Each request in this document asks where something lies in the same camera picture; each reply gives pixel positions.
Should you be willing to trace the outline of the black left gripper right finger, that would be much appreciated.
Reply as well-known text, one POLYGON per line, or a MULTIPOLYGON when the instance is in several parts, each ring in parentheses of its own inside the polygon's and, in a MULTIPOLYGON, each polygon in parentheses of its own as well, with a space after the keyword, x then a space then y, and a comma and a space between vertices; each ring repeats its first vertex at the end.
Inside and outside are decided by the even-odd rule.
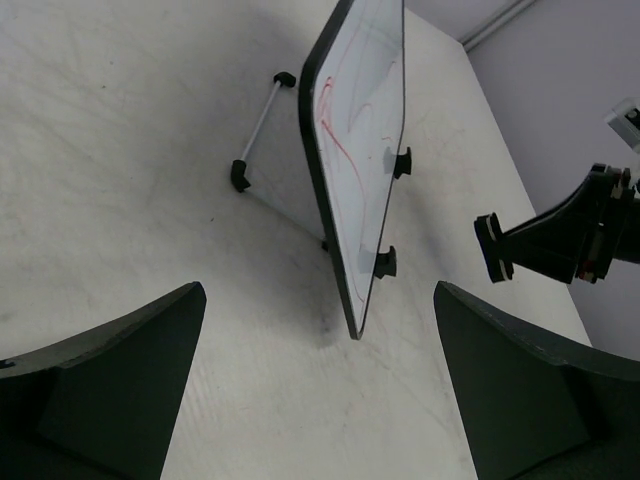
POLYGON ((636 479, 639 364, 434 291, 439 336, 480 479, 636 479))

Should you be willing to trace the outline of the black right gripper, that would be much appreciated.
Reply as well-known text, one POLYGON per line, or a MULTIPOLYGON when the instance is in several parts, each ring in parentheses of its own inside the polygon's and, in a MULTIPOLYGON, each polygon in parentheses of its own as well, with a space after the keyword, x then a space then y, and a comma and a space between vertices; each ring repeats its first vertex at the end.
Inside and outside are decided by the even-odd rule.
POLYGON ((565 200, 504 233, 499 245, 512 258, 574 258, 584 242, 580 280, 603 280, 614 260, 639 264, 639 179, 629 168, 595 164, 565 200))

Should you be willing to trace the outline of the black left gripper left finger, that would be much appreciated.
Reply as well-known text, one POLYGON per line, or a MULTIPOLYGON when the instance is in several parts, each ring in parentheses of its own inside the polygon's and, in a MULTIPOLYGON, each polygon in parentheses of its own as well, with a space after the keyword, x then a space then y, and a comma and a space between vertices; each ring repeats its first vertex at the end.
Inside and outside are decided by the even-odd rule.
POLYGON ((201 333, 192 282, 1 362, 4 479, 158 479, 201 333))

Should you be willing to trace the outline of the small black-framed whiteboard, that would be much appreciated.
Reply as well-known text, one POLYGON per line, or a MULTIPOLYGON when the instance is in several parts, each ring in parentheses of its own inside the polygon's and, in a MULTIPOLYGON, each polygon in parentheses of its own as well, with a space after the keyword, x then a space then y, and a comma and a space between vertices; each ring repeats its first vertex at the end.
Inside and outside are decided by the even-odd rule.
POLYGON ((303 64, 298 119, 349 335, 366 325, 376 279, 397 272, 381 241, 406 113, 405 4, 340 1, 303 64))

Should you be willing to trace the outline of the black blue whiteboard eraser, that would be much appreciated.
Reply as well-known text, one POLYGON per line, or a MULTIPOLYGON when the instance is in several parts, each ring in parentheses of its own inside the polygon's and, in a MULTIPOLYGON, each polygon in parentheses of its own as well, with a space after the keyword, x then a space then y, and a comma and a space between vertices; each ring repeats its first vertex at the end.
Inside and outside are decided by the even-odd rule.
POLYGON ((510 281, 513 278, 513 263, 500 253, 503 237, 496 213, 479 216, 474 221, 474 230, 479 242, 489 277, 493 283, 510 281))

